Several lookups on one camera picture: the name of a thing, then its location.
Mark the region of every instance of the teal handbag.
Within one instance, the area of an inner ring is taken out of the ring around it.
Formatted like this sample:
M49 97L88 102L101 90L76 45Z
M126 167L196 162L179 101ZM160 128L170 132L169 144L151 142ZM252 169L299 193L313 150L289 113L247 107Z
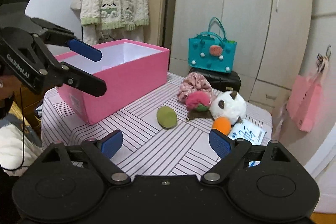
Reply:
M217 20L224 37L210 32L211 23ZM207 32L189 39L189 66L224 73L231 73L237 42L226 39L221 21L213 17Z

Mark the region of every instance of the wooden floor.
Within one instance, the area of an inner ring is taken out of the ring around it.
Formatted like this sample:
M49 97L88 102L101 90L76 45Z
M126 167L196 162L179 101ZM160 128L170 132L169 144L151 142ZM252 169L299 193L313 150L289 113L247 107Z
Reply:
M316 224L335 224L336 223L336 214L317 214L313 213L311 216Z

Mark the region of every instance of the blue gripper pad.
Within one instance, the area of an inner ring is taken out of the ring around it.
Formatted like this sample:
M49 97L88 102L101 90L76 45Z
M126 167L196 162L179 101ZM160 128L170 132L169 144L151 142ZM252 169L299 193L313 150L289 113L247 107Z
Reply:
M210 131L209 143L211 148L221 159L225 158L235 146L235 141L231 140L217 129L212 129Z
M122 145L123 133L119 129L113 131L106 137L97 141L98 149L100 149L100 151L109 159L111 159L115 155L115 153L117 153Z
M67 42L67 45L69 49L72 51L94 61L100 61L103 57L100 50L85 44L84 42L78 40L78 39L71 39Z

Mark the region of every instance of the hanging bag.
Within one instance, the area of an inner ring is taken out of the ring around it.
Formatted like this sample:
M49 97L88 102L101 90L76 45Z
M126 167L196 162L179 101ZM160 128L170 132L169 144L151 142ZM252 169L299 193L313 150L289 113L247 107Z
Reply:
M310 132L314 126L328 67L328 57L319 54L316 68L306 77L296 77L286 108L301 131Z
M216 20L224 37L211 32L211 24ZM207 32L201 32L189 39L189 66L193 68L231 73L237 42L228 41L221 21L213 17Z

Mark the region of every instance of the cabinet handle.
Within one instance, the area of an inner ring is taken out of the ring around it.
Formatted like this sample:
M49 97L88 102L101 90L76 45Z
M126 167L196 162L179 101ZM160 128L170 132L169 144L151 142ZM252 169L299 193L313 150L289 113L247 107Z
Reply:
M277 97L276 96L270 96L270 95L266 94L266 99L271 99L271 100L275 101L277 99Z
M277 6L275 7L276 12L278 12L278 8L279 8L279 0L277 0Z

